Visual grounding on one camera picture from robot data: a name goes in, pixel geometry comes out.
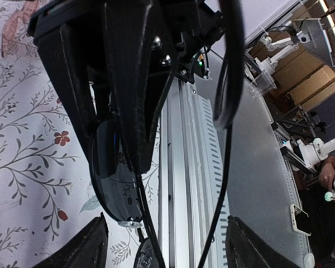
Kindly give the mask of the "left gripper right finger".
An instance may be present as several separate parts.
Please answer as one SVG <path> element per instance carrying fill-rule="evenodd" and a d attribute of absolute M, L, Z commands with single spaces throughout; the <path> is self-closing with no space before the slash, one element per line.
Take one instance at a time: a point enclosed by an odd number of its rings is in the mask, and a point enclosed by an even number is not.
<path fill-rule="evenodd" d="M 226 233 L 227 265 L 238 267 L 298 267 L 276 252 L 240 218 L 229 216 Z"/>

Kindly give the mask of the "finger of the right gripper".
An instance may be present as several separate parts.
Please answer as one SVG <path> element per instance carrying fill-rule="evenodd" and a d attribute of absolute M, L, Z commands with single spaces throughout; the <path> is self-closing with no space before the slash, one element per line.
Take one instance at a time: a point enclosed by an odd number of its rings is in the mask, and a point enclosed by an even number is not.
<path fill-rule="evenodd" d="M 29 34 L 81 145 L 112 142 L 111 89 L 99 11 L 36 12 Z"/>

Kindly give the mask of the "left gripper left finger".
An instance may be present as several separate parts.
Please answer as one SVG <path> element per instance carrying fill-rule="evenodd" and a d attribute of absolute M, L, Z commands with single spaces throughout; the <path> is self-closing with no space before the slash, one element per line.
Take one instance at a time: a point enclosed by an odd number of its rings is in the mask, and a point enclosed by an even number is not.
<path fill-rule="evenodd" d="M 93 218 L 60 250 L 35 265 L 36 268 L 105 267 L 108 226 L 103 213 Z"/>

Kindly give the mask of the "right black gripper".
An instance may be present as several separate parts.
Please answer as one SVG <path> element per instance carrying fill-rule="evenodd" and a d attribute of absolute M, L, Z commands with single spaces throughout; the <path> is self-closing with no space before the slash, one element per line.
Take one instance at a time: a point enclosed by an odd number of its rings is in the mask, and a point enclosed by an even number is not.
<path fill-rule="evenodd" d="M 208 76 L 206 53 L 223 35 L 222 12 L 204 1 L 107 1 L 109 86 L 129 168 L 151 166 L 157 121 L 173 79 Z"/>

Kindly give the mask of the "black frame glasses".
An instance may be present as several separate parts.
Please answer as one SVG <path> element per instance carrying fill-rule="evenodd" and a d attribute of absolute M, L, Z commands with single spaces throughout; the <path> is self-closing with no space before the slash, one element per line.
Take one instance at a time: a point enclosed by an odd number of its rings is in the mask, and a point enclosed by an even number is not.
<path fill-rule="evenodd" d="M 120 226 L 146 230 L 135 267 L 165 267 L 141 175 L 127 165 L 116 122 L 99 123 L 90 139 L 89 168 L 98 201 Z"/>

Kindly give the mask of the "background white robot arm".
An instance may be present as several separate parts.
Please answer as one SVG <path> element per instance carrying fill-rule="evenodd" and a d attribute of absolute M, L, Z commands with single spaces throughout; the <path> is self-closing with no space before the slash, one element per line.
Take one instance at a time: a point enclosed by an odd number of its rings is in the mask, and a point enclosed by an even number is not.
<path fill-rule="evenodd" d="M 292 170 L 335 138 L 295 140 L 262 98 L 298 43 L 331 47 L 319 19 L 245 52 L 239 1 L 52 1 L 28 34 L 89 162 L 96 197 L 138 231 L 134 267 L 313 267 L 313 222 Z"/>

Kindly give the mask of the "background person hand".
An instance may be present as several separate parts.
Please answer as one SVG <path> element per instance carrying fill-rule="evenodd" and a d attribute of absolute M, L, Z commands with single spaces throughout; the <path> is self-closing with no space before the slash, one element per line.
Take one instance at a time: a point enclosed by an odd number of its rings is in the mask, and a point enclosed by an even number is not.
<path fill-rule="evenodd" d="M 322 169 L 319 174 L 320 184 L 329 191 L 333 188 L 335 181 L 335 157 L 329 157 L 323 162 Z"/>

